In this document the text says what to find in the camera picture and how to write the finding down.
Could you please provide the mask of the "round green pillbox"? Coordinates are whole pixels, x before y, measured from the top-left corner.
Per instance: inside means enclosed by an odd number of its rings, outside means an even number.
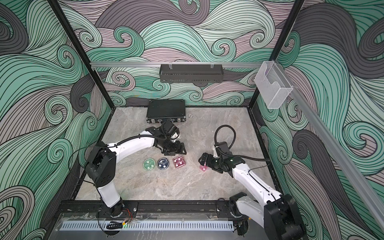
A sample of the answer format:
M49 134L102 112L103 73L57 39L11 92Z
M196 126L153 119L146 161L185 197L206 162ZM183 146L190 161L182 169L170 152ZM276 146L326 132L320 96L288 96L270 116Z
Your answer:
M148 158L143 162L143 168L147 171L154 169L156 162L153 158Z

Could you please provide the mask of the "round dark blue pillbox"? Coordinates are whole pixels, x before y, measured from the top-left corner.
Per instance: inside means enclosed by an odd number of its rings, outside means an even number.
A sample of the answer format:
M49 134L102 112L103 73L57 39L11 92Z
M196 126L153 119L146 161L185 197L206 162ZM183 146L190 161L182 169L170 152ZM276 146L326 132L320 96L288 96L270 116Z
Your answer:
M170 162L167 158L160 158L158 161L157 161L157 167L160 169L160 170L166 170L170 165Z

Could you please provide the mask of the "aluminium wall rail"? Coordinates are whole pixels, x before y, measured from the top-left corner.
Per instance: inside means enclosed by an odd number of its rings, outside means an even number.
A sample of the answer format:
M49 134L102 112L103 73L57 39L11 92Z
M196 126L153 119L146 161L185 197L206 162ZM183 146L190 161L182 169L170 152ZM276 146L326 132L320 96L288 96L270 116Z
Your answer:
M97 61L90 62L92 68L160 68L161 65L168 65L170 68L173 65L222 65L223 68L259 68L263 62L248 63L248 62L123 62L123 61Z

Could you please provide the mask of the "light pink square pillbox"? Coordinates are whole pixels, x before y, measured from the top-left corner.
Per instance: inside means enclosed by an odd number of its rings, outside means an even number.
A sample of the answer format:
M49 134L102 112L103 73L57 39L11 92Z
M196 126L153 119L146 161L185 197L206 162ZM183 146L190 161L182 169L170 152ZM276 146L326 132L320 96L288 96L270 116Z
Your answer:
M208 169L208 167L207 167L207 166L200 166L200 169L201 169L203 172L205 172L205 171Z

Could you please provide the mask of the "black perforated wall tray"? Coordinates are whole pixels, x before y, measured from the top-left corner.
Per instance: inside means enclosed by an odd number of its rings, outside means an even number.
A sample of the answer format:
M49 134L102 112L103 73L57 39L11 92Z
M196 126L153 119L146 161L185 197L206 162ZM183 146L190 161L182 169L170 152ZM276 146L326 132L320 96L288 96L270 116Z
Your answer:
M220 83L224 69L222 65L161 65L159 75L163 83Z

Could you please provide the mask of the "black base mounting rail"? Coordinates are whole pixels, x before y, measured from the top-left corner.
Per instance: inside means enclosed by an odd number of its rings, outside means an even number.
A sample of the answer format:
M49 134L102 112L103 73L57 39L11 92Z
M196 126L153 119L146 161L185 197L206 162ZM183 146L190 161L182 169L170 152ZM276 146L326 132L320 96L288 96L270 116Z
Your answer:
M230 201L197 200L197 201L129 201L123 200L114 207L107 207L103 201L63 201L59 205L62 213L98 212L102 218L136 217L143 214L208 214L218 218L235 216L235 205Z

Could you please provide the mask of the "black hard carrying case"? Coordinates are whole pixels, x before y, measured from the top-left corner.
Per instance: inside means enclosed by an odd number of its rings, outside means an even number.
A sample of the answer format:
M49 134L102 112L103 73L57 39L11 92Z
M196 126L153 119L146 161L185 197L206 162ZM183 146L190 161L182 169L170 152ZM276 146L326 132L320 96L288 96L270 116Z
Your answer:
M171 121L181 123L186 121L186 103L184 100L150 100L146 121L149 124Z

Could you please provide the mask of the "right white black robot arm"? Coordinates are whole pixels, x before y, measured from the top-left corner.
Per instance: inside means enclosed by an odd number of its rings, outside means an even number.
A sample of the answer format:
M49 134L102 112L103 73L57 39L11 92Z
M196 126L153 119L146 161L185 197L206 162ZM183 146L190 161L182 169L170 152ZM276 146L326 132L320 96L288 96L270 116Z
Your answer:
M283 195L265 183L246 160L261 161L244 155L233 155L232 144L214 140L213 154L204 153L199 163L220 174L227 173L251 194L239 193L230 198L232 215L247 216L263 227L270 240L306 240L306 227L299 207L291 195Z

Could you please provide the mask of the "clear plastic wall bin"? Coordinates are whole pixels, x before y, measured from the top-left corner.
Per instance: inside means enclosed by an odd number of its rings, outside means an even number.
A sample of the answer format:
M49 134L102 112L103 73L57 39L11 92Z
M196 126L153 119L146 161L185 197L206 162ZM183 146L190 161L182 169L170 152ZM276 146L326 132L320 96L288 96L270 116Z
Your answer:
M282 65L264 61L255 77L255 84L268 109L279 109L293 90Z

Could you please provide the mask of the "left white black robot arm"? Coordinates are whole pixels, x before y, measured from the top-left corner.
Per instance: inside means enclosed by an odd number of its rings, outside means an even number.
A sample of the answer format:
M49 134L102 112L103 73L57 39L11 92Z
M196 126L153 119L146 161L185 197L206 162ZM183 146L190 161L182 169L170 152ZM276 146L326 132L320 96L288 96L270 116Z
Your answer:
M89 182L98 191L104 206L109 210L112 218L120 217L124 203L115 186L117 163L124 158L141 150L155 147L164 156L186 155L184 143L180 142L180 130L170 121L159 127L149 127L138 135L128 137L117 143L106 144L98 142L90 146L84 169Z

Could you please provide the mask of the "dark pink square pillbox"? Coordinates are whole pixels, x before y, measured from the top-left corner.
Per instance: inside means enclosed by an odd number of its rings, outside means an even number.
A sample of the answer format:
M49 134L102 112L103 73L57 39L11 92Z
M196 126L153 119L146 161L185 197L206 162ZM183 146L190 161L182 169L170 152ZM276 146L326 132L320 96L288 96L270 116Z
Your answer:
M174 164L175 169L179 169L186 165L185 158L182 155L173 158L172 162Z

